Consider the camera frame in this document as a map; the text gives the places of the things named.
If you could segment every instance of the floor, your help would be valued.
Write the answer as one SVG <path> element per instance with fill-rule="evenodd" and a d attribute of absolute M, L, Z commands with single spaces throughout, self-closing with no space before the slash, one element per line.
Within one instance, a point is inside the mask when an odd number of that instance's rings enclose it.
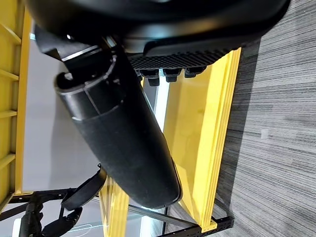
<path fill-rule="evenodd" d="M 316 236 L 315 13 L 316 1 L 293 0 L 242 52 L 214 208 L 235 225 L 214 237 Z"/>

